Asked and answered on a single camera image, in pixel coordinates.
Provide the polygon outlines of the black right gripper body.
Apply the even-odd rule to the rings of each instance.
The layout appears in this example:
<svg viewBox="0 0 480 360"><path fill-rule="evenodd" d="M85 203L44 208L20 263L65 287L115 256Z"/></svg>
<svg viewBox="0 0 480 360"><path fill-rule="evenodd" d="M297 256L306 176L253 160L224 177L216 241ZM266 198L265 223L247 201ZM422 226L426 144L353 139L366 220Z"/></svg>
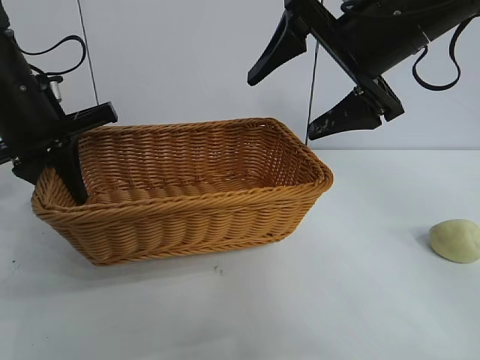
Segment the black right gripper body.
<svg viewBox="0 0 480 360"><path fill-rule="evenodd" d="M391 121L404 113L400 99L383 79L386 69L379 25L349 14L336 19L319 1L285 1L285 10L301 20L307 30L355 83L376 113Z"/></svg>

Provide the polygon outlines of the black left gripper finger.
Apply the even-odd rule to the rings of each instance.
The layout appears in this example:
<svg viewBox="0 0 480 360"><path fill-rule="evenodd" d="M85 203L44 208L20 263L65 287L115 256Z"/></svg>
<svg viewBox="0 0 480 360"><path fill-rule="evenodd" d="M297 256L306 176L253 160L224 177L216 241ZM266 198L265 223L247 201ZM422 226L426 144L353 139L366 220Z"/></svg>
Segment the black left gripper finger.
<svg viewBox="0 0 480 360"><path fill-rule="evenodd" d="M34 151L13 159L13 174L30 183L36 184L48 161L47 151Z"/></svg>
<svg viewBox="0 0 480 360"><path fill-rule="evenodd" d="M75 202L83 205L88 199L88 193L80 165L79 139L78 135L74 135L56 143L50 150L49 163Z"/></svg>

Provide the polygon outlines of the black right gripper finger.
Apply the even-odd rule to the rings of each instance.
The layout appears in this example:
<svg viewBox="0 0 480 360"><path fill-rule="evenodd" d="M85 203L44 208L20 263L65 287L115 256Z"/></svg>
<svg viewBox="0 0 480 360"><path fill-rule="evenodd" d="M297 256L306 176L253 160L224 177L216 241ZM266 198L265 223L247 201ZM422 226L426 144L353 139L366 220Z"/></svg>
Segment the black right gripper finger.
<svg viewBox="0 0 480 360"><path fill-rule="evenodd" d="M343 100L307 127L309 140L348 131L374 130L382 124L378 109L366 94L351 91Z"/></svg>
<svg viewBox="0 0 480 360"><path fill-rule="evenodd" d="M247 83L255 86L284 63L307 51L308 27L298 15L285 10L262 55L247 73Z"/></svg>

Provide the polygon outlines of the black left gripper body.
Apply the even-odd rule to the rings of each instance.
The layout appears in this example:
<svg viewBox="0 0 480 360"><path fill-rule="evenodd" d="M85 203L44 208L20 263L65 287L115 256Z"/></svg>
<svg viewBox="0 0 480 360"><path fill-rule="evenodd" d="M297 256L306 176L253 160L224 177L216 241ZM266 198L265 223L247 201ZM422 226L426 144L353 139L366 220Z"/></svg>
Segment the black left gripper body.
<svg viewBox="0 0 480 360"><path fill-rule="evenodd" d="M118 121L113 105L103 103L69 115L49 88L42 89L23 55L1 48L1 163Z"/></svg>

